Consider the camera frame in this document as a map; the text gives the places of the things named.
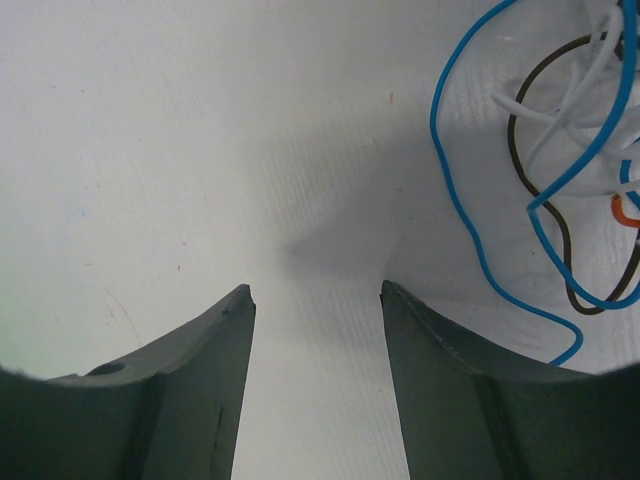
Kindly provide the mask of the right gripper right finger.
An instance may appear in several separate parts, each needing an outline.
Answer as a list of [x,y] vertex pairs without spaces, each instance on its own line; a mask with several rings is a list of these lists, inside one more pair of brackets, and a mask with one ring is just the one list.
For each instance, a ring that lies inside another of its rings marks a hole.
[[503,348],[381,288],[385,339],[414,479],[635,479],[639,368],[600,374]]

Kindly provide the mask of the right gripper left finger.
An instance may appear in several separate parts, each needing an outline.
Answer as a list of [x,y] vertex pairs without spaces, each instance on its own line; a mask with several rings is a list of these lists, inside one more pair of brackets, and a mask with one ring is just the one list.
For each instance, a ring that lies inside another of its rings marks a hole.
[[228,479],[256,307],[241,285],[85,375],[1,374],[5,479]]

